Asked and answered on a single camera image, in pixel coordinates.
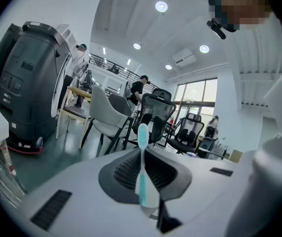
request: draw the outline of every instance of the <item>gray floor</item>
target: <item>gray floor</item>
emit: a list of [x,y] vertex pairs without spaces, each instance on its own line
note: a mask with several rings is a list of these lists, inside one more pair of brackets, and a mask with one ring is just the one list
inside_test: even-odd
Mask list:
[[[39,155],[23,155],[10,152],[13,166],[17,172],[17,177],[28,192],[32,192],[38,186],[49,180],[51,177],[69,167],[70,165],[95,158],[97,156],[100,133],[92,127],[92,130],[85,141],[82,149],[78,148],[83,124],[76,120],[71,120],[69,132],[66,133],[67,119],[62,121],[62,127],[59,138],[56,140],[56,133],[48,139],[43,146],[43,152]],[[136,138],[131,132],[130,140]],[[99,157],[103,155],[108,147],[110,140],[104,139],[104,145],[100,149]],[[128,143],[127,148],[133,148],[135,145]],[[166,151],[175,153],[176,150],[166,147]]]

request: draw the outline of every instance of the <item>railing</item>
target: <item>railing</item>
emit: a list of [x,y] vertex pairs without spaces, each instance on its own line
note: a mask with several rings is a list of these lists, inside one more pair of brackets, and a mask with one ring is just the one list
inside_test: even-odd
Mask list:
[[[95,55],[95,54],[92,54],[90,53],[90,58],[89,58],[89,63],[91,64],[94,64],[100,68],[103,68],[103,69],[106,69],[106,70],[110,70],[110,69],[118,69],[119,70],[119,73],[118,75],[120,77],[123,77],[124,79],[127,79],[128,81],[131,81],[131,82],[135,82],[137,80],[139,80],[140,76],[131,72],[130,70],[128,69],[125,69],[123,67],[121,67],[120,65],[118,64],[115,64],[109,60],[105,60],[104,58],[98,56],[98,55]],[[158,88],[157,86],[155,86],[154,84],[150,83],[150,84],[146,84],[144,87],[143,87],[143,93],[152,93],[154,89]]]

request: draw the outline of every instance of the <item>red stripe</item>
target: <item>red stripe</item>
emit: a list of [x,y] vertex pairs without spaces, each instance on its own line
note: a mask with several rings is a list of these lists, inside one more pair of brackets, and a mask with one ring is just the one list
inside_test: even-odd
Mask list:
[[41,154],[42,151],[43,151],[43,148],[38,148],[38,151],[34,151],[34,152],[24,152],[24,151],[21,151],[21,150],[18,150],[18,149],[15,149],[15,148],[12,148],[10,146],[7,146],[9,149],[11,149],[12,151],[15,151],[15,152],[18,152],[18,153],[21,153],[21,154],[25,154],[25,155],[37,155],[37,154]]

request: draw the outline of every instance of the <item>white toothbrush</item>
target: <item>white toothbrush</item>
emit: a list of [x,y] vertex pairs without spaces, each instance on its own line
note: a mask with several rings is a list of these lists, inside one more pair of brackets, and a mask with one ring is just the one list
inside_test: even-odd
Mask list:
[[141,171],[140,171],[140,191],[139,201],[140,205],[146,205],[146,172],[144,163],[144,151],[149,141],[149,130],[146,124],[140,124],[138,128],[138,146],[141,149]]

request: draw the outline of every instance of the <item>window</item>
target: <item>window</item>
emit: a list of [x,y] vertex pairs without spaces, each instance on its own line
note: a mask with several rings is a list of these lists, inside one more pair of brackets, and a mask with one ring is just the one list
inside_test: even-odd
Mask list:
[[218,80],[208,80],[206,81],[206,90],[203,101],[205,102],[215,102],[216,98],[216,88],[218,86]]
[[185,84],[178,86],[178,88],[177,88],[177,94],[176,94],[176,97],[175,97],[175,101],[181,101],[181,100],[182,100],[182,96],[183,96],[183,94],[184,94],[185,87],[186,87]]
[[188,113],[201,115],[201,121],[205,124],[201,135],[205,134],[208,122],[213,117],[217,79],[209,79],[179,85],[174,101],[176,102],[175,121]]
[[204,95],[205,81],[187,84],[183,101],[202,101]]

